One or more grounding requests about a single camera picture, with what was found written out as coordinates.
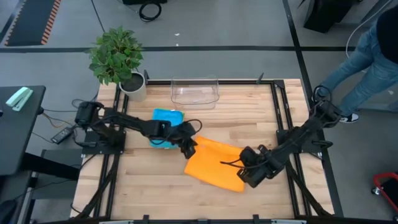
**person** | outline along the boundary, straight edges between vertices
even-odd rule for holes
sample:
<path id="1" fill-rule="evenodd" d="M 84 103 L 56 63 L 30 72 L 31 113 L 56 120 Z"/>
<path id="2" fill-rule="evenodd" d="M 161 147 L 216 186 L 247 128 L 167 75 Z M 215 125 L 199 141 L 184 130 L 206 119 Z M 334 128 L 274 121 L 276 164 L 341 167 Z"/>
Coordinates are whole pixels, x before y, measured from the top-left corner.
<path id="1" fill-rule="evenodd" d="M 342 81 L 368 68 L 362 80 L 342 99 L 343 123 L 359 119 L 358 106 L 398 82 L 398 6 L 382 13 L 359 39 L 355 51 L 320 85 L 313 99 L 324 98 Z"/>

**white pot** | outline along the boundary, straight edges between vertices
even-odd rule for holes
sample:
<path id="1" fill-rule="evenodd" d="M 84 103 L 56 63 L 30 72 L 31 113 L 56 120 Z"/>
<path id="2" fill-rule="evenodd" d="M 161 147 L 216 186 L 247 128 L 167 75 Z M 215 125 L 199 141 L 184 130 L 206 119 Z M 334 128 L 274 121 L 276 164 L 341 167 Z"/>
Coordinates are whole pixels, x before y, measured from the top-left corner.
<path id="1" fill-rule="evenodd" d="M 134 101 L 137 101 L 137 102 L 142 102 L 147 97 L 147 88 L 146 88 L 146 85 L 145 85 L 146 84 L 146 79 L 143 76 L 143 74 L 141 74 L 139 72 L 131 72 L 131 73 L 140 75 L 142 77 L 142 79 L 143 79 L 142 86 L 136 91 L 123 90 L 123 87 L 122 87 L 121 83 L 119 83 L 119 87 L 127 96 L 129 96 L 130 100 L 134 100 Z"/>

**green leaves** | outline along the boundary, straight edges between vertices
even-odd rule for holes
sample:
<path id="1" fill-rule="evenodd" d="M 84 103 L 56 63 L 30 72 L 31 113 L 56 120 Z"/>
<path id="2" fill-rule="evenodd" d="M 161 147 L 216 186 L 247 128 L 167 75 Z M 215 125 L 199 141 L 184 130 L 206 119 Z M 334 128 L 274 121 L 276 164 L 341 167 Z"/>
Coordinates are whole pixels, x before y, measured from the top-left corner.
<path id="1" fill-rule="evenodd" d="M 88 67 L 101 84 L 119 83 L 131 79 L 131 70 L 141 63 L 141 44 L 132 36 L 133 31 L 110 28 L 96 38 L 96 47 L 90 49 Z"/>
<path id="2" fill-rule="evenodd" d="M 124 50 L 124 53 L 125 53 L 126 55 L 130 55 L 131 50 L 130 50 L 130 49 L 125 49 L 125 50 Z"/>

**red object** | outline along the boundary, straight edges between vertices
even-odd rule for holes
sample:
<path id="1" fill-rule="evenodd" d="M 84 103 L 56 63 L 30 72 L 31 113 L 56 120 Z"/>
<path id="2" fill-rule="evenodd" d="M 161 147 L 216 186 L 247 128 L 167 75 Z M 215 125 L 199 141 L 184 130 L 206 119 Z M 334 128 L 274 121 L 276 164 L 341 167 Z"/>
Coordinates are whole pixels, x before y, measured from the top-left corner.
<path id="1" fill-rule="evenodd" d="M 373 177 L 374 185 L 380 190 L 381 194 L 388 200 L 388 202 L 394 207 L 394 210 L 398 212 L 398 205 L 394 203 L 394 201 L 390 198 L 387 192 L 383 189 L 383 184 L 380 183 L 380 179 L 389 178 L 394 179 L 398 182 L 398 174 L 394 172 L 388 172 L 383 174 L 378 174 Z"/>

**floor mat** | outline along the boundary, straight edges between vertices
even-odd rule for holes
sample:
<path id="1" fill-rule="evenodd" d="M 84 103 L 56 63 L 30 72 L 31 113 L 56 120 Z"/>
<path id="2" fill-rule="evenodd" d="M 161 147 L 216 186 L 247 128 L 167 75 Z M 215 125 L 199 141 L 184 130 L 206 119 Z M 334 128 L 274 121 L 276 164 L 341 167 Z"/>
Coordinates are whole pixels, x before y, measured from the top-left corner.
<path id="1" fill-rule="evenodd" d="M 6 46 L 44 45 L 49 41 L 61 0 L 25 0 L 10 28 Z"/>

